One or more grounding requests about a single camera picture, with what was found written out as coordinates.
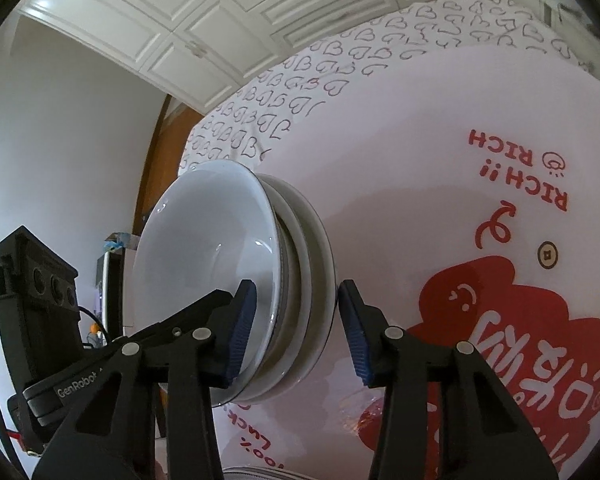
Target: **plate rim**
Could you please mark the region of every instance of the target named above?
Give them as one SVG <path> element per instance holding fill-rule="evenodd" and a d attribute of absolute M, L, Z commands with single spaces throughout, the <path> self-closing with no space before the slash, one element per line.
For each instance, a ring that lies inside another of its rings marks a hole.
<path fill-rule="evenodd" d="M 273 187 L 277 192 L 282 195 L 285 201 L 291 206 L 291 209 L 298 217 L 301 224 L 305 223 L 307 226 L 306 230 L 303 232 L 309 232 L 312 236 L 315 237 L 316 245 L 319 249 L 319 254 L 314 254 L 314 260 L 317 260 L 318 263 L 315 267 L 320 267 L 320 270 L 326 270 L 330 278 L 326 280 L 325 290 L 322 294 L 323 298 L 321 303 L 324 304 L 325 307 L 325 316 L 322 319 L 320 324 L 321 330 L 318 332 L 320 337 L 320 344 L 318 346 L 314 346 L 313 344 L 310 346 L 305 345 L 303 343 L 300 353 L 298 357 L 292 364 L 291 368 L 283 377 L 278 384 L 276 384 L 268 393 L 267 399 L 260 399 L 258 397 L 251 399 L 251 402 L 257 404 L 262 402 L 263 400 L 271 400 L 275 397 L 279 397 L 285 393 L 287 393 L 291 388 L 296 386 L 300 381 L 304 380 L 309 373 L 314 369 L 317 364 L 322 352 L 324 351 L 325 346 L 327 345 L 327 341 L 329 339 L 329 335 L 331 333 L 331 327 L 333 326 L 333 320 L 335 317 L 336 311 L 336 300 L 337 300 L 337 283 L 336 283 L 336 269 L 335 262 L 333 258 L 333 251 L 331 250 L 331 245 L 329 243 L 329 237 L 327 236 L 327 231 L 322 224 L 322 220 L 318 216 L 318 213 L 315 211 L 314 207 L 311 203 L 305 198 L 305 196 L 300 193 L 295 187 L 291 184 L 278 178 L 273 175 L 258 174 L 259 178 L 262 178 L 265 182 L 267 182 L 271 187 Z M 287 200 L 287 195 L 292 195 L 299 203 L 302 203 L 304 206 L 304 214 L 299 212 L 298 209 L 293 207 L 289 201 Z M 314 275 L 314 267 L 312 267 L 312 276 Z M 330 288 L 328 285 L 328 281 L 333 279 L 333 288 Z M 300 354 L 302 354 L 302 350 L 304 348 L 311 348 L 311 352 L 307 351 L 307 355 L 303 355 L 304 363 L 299 364 L 298 359 L 300 358 Z"/>
<path fill-rule="evenodd" d="M 276 205 L 270 200 L 270 202 L 272 202 L 274 212 L 280 216 L 280 219 L 282 220 L 284 227 L 287 228 L 287 231 L 289 232 L 289 235 L 296 247 L 296 253 L 298 254 L 300 280 L 301 280 L 298 325 L 296 327 L 296 330 L 294 332 L 294 335 L 293 335 L 291 341 L 289 342 L 289 344 L 287 346 L 287 351 L 291 347 L 293 342 L 296 342 L 296 341 L 299 341 L 299 342 L 296 343 L 298 345 L 298 348 L 294 351 L 293 357 L 289 358 L 290 363 L 288 365 L 280 365 L 280 363 L 282 362 L 282 359 L 284 359 L 286 356 L 286 351 L 285 351 L 285 353 L 282 355 L 282 357 L 267 372 L 265 372 L 266 374 L 270 374 L 271 377 L 275 376 L 274 379 L 272 378 L 268 381 L 266 388 L 261 386 L 254 394 L 249 394 L 247 392 L 247 390 L 252 385 L 255 384 L 255 381 L 258 380 L 258 378 L 257 378 L 258 374 L 256 373 L 256 376 L 254 376 L 254 378 L 252 379 L 252 382 L 250 384 L 248 384 L 247 387 L 243 390 L 243 393 L 246 392 L 248 396 L 244 397 L 244 398 L 242 398 L 241 396 L 236 397 L 236 399 L 239 399 L 240 402 L 244 402 L 247 404 L 253 402 L 253 399 L 260 399 L 260 402 L 263 402 L 264 400 L 266 400 L 268 398 L 267 394 L 273 388 L 275 388 L 275 386 L 281 380 L 283 380 L 284 377 L 289 373 L 289 370 L 291 370 L 291 367 L 293 366 L 294 362 L 298 358 L 298 355 L 302 349 L 302 345 L 304 344 L 304 338 L 306 336 L 306 332 L 309 327 L 309 323 L 310 323 L 310 319 L 311 319 L 311 312 L 312 312 L 312 304 L 313 304 L 313 300 L 314 300 L 314 286 L 313 286 L 313 281 L 312 281 L 312 277 L 313 277 L 314 273 L 312 272 L 309 245 L 306 240 L 306 236 L 304 235 L 301 221 L 298 218 L 298 215 L 296 215 L 296 213 L 294 212 L 293 208 L 289 205 L 289 203 L 286 201 L 286 199 L 278 192 L 278 190 L 276 190 L 271 184 L 269 184 L 266 181 L 261 181 L 261 183 L 263 184 L 263 188 L 265 189 L 265 192 L 267 192 L 267 195 L 268 195 L 268 191 L 270 190 L 274 194 L 275 200 L 280 201 L 282 207 L 287 209 L 287 211 L 285 211 L 283 214 L 282 212 L 278 211 L 278 209 L 276 208 Z M 288 222 L 286 221 L 286 217 L 289 217 L 289 220 L 296 224 L 295 226 L 293 226 L 294 230 L 297 231 L 296 236 L 294 236 L 294 233 L 289 228 Z M 298 250 L 299 245 L 304 250 L 304 255 L 303 255 L 304 259 L 305 259 L 304 272 L 302 271 L 302 267 L 303 267 L 302 262 L 300 262 L 301 255 L 300 255 L 300 251 Z M 300 323 L 300 319 L 303 314 L 304 314 L 304 320 L 302 321 L 302 323 Z"/>

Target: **camera lens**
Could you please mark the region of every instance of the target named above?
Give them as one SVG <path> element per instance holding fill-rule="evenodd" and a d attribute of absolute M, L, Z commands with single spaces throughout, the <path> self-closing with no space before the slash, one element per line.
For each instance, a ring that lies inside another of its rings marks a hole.
<path fill-rule="evenodd" d="M 33 286 L 36 288 L 38 294 L 45 293 L 45 279 L 39 267 L 33 269 Z"/>
<path fill-rule="evenodd" d="M 64 293 L 62 292 L 60 279 L 57 276 L 51 277 L 51 294 L 58 304 L 62 304 L 64 301 Z"/>

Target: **bowl stack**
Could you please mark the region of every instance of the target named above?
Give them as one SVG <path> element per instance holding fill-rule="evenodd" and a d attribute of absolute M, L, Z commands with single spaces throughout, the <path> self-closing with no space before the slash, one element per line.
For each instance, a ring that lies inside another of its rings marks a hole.
<path fill-rule="evenodd" d="M 229 160 L 178 178 L 154 208 L 132 274 L 135 326 L 172 316 L 216 288 L 256 284 L 240 374 L 214 406 L 257 404 L 291 389 L 326 344 L 336 303 L 331 247 L 318 215 L 286 182 Z"/>

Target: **bed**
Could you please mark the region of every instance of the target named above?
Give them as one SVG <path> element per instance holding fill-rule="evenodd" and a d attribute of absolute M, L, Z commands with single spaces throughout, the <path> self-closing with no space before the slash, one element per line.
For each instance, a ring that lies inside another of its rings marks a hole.
<path fill-rule="evenodd" d="M 428 52 L 475 45 L 553 56 L 587 70 L 569 45 L 512 0 L 436 0 L 324 38 L 263 72 L 191 131 L 178 175 L 216 158 L 254 170 L 319 107 Z"/>

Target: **white bowl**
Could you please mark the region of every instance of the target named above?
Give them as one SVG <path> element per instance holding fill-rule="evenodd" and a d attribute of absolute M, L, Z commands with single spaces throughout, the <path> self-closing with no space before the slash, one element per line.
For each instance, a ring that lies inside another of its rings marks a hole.
<path fill-rule="evenodd" d="M 164 320 L 216 288 L 256 285 L 257 308 L 240 374 L 211 391 L 214 406 L 253 378 L 271 340 L 282 284 L 276 219 L 251 171 L 229 160 L 199 164 L 164 193 L 142 232 L 133 270 L 136 325 Z"/>
<path fill-rule="evenodd" d="M 276 327 L 280 330 L 279 338 L 272 342 L 258 373 L 238 397 L 237 400 L 245 404 L 254 404 L 252 399 L 267 400 L 268 392 L 286 376 L 302 347 L 312 304 L 309 250 L 300 222 L 285 199 L 269 184 L 261 183 L 278 216 L 288 253 L 288 267 L 293 270 L 286 280 L 290 293 L 285 315 L 279 316 Z"/>

